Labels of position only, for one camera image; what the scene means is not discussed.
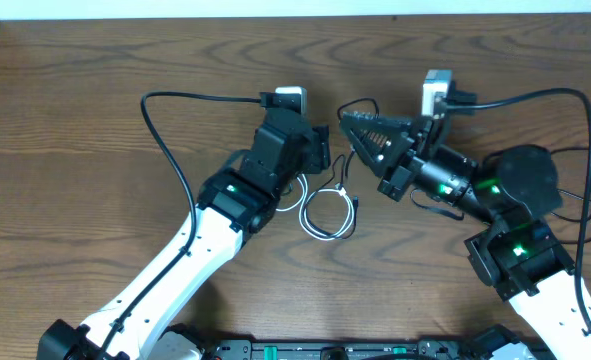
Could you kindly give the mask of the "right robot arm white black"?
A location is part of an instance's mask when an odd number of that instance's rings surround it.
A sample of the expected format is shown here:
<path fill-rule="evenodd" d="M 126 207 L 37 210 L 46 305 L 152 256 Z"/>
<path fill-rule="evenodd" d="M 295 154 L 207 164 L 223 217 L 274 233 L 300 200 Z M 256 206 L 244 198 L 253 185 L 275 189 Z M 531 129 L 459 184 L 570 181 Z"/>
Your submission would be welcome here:
<path fill-rule="evenodd" d="M 477 277 L 539 335 L 557 359 L 591 359 L 591 296 L 574 261 L 545 221 L 562 204 L 550 152 L 520 145 L 483 164 L 445 144 L 444 115 L 384 117 L 345 112 L 340 128 L 399 200 L 414 186 L 487 229 L 467 239 Z"/>

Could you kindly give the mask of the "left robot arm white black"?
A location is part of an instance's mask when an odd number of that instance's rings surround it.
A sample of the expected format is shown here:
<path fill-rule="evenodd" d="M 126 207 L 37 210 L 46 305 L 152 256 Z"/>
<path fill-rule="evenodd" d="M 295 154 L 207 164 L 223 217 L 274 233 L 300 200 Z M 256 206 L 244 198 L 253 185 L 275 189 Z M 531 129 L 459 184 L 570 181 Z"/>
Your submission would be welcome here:
<path fill-rule="evenodd" d="M 271 108 L 235 160 L 204 182 L 180 230 L 119 295 L 78 327 L 58 320 L 46 330 L 38 358 L 148 358 L 196 291 L 271 221 L 295 177 L 329 167 L 329 129 Z"/>

